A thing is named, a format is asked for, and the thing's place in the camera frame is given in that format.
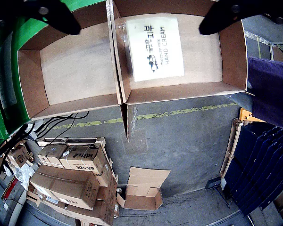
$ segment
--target purple cloth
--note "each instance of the purple cloth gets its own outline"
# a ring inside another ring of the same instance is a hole
[[[283,62],[248,58],[254,117],[283,128]]]

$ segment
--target cardboard box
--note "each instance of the cardboard box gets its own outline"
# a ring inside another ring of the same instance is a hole
[[[97,200],[103,200],[113,210],[115,208],[117,182],[110,174],[108,187],[99,187]]]
[[[94,174],[102,174],[103,170],[107,170],[106,157],[99,144],[70,146],[68,151],[68,155],[60,158],[65,169],[92,171]]]
[[[68,205],[67,209],[65,209],[64,203],[58,202],[57,204],[54,204],[46,199],[43,199],[42,203],[71,218],[84,220],[102,226],[111,226],[113,223],[114,212],[104,201],[97,200],[93,210],[82,209],[71,205]]]
[[[128,106],[128,136],[133,117],[130,106],[246,90],[247,50],[242,21],[216,34],[199,33],[199,25],[213,4],[211,0],[110,0],[120,89]],[[184,76],[135,82],[126,56],[129,46],[124,25],[131,19],[156,16],[177,17]]]
[[[110,181],[110,177],[112,174],[112,169],[108,163],[108,161],[105,159],[105,165],[101,170],[100,174],[94,174],[95,178],[98,180],[100,186],[103,187],[108,187],[109,186],[109,181]]]
[[[89,210],[92,210],[99,190],[99,183],[92,173],[44,165],[38,168],[30,182],[46,196]]]
[[[38,157],[43,165],[64,168],[59,159],[67,148],[67,145],[49,145],[39,152]]]
[[[15,149],[12,149],[9,152],[8,157],[11,163],[19,168],[21,168],[26,161],[31,158],[24,144],[20,144]]]
[[[125,209],[157,210],[162,201],[160,187],[170,170],[130,168],[125,200],[117,194],[118,204]]]
[[[106,2],[66,5],[82,28],[80,35],[33,19],[15,34],[21,90],[34,120],[121,104]]]

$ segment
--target label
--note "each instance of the label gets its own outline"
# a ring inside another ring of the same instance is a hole
[[[63,203],[69,203],[66,199],[59,198]]]
[[[3,207],[6,211],[8,211],[8,205],[6,203],[3,205]]]
[[[54,203],[54,204],[56,204],[56,205],[58,204],[58,200],[53,199],[53,198],[51,198],[51,197],[48,197],[48,196],[47,196],[47,197],[46,197],[46,200],[47,200],[47,201],[50,201],[50,202],[52,202],[52,203]]]
[[[126,22],[134,81],[184,76],[176,17]]]
[[[42,188],[42,187],[40,187],[40,186],[38,186],[38,185],[36,185],[36,184],[34,184],[34,186],[35,186],[35,188],[37,188],[37,190],[38,190],[39,192],[41,192],[42,194],[51,197],[51,195],[48,194],[48,192],[47,192],[44,188]]]
[[[68,155],[69,153],[70,153],[70,150],[65,151],[62,155],[63,155],[63,157],[65,157],[65,156]]]

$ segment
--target wooden pallet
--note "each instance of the wooden pallet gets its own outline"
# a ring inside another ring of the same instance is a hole
[[[220,170],[221,178],[225,177],[225,174],[231,164],[231,161],[234,158],[234,153],[235,153],[235,149],[238,143],[242,125],[243,125],[243,122],[241,120],[237,118],[232,120],[231,133],[230,133],[230,138],[229,138],[226,153],[225,153],[225,159],[223,160],[222,167]]]

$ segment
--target yellow floor line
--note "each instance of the yellow floor line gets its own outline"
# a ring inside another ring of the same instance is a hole
[[[190,109],[182,109],[182,110],[176,110],[171,112],[164,112],[164,113],[153,113],[153,114],[143,114],[143,115],[137,115],[137,120],[143,120],[143,119],[152,119],[152,118],[160,118],[160,117],[166,117],[166,116],[172,116],[172,115],[178,115],[178,114],[187,114],[192,112],[203,112],[207,110],[213,110],[217,108],[225,108],[230,106],[236,106],[236,103],[230,103],[230,104],[222,104],[222,105],[211,105],[211,106],[204,106],[204,107],[194,107]],[[114,124],[118,122],[123,122],[122,118],[117,119],[109,119],[104,121],[89,121],[89,122],[80,122],[77,124],[74,124],[72,127],[86,127],[86,126],[98,126],[102,124]],[[69,128],[71,124],[61,125],[61,126],[55,126],[53,129],[62,129],[62,128]]]

